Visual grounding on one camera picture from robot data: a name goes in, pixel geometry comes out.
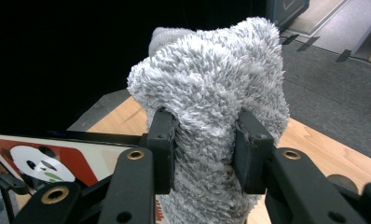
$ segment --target panda face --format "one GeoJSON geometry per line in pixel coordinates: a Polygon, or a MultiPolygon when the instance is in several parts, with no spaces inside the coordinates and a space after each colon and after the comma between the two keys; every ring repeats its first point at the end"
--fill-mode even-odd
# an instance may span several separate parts
{"type": "Polygon", "coordinates": [[[74,182],[75,176],[60,161],[55,160],[39,149],[16,146],[10,150],[17,168],[24,174],[46,182],[74,182]]]}

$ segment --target wooden table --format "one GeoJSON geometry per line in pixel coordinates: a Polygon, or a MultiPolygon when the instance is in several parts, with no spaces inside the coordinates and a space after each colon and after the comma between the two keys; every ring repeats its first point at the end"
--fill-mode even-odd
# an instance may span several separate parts
{"type": "MultiPolygon", "coordinates": [[[[97,122],[88,132],[141,135],[146,133],[146,114],[132,97],[97,122]]],[[[359,193],[371,182],[371,159],[319,133],[310,127],[290,119],[279,147],[292,147],[305,152],[326,175],[344,175],[350,178],[359,193]]],[[[262,198],[248,218],[248,223],[270,223],[262,198]]]]}

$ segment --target fuzzy gray sock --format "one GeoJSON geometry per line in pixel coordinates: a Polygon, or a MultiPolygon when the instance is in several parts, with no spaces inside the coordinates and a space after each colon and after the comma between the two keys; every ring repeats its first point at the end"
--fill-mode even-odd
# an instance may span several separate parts
{"type": "Polygon", "coordinates": [[[175,190],[160,195],[168,223],[243,223],[258,195],[240,191],[230,165],[235,123],[252,111],[277,144],[289,109],[282,92],[282,46],[269,21],[248,18],[227,29],[157,28],[150,57],[134,65],[128,90],[147,113],[179,121],[175,190]]]}

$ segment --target black backdrop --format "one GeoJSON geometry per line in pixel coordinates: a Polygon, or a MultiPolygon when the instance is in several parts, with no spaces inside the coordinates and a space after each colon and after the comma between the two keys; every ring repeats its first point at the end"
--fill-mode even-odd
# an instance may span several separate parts
{"type": "Polygon", "coordinates": [[[245,0],[0,1],[0,125],[65,130],[126,89],[156,27],[210,30],[249,15],[245,0]]]}

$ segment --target fuzzy texture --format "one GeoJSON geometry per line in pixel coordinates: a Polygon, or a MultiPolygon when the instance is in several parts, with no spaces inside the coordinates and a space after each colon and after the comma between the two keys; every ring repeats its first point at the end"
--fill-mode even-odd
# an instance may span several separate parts
{"type": "Polygon", "coordinates": [[[240,109],[252,111],[275,144],[289,119],[279,32],[262,18],[214,31],[173,31],[177,39],[168,43],[153,36],[150,57],[128,78],[147,129],[163,106],[179,121],[175,190],[159,196],[164,217],[171,224],[241,224],[259,196],[241,193],[230,165],[240,109]]]}

